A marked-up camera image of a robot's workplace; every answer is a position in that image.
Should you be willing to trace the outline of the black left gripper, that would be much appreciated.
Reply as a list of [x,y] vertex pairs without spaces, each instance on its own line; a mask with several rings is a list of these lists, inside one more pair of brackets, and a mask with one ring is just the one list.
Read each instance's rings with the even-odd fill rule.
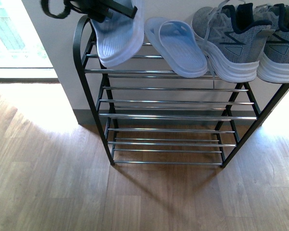
[[114,0],[104,0],[103,4],[108,8],[101,8],[102,5],[98,0],[65,0],[66,6],[78,13],[87,14],[90,19],[99,23],[102,23],[107,17],[112,18],[109,8],[129,18],[134,18],[138,11],[136,6],[129,8]]

